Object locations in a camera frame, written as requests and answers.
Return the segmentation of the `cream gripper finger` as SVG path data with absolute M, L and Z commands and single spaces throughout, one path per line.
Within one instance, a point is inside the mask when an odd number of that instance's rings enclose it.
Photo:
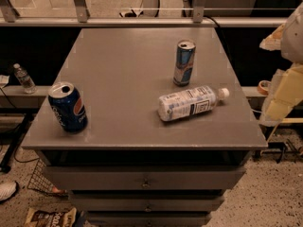
M 261 41 L 259 47 L 264 50 L 274 51 L 281 49 L 281 38 L 285 25 L 276 28 L 269 36 Z
M 303 64 L 293 63 L 286 71 L 277 69 L 272 77 L 258 122 L 266 127 L 279 124 L 303 101 Z

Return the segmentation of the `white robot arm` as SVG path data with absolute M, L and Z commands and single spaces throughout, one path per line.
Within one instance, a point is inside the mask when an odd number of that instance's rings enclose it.
M 273 127 L 303 101 L 303 4 L 284 24 L 263 39 L 259 47 L 279 50 L 281 56 L 292 63 L 286 71 L 276 70 L 262 105 L 259 123 Z

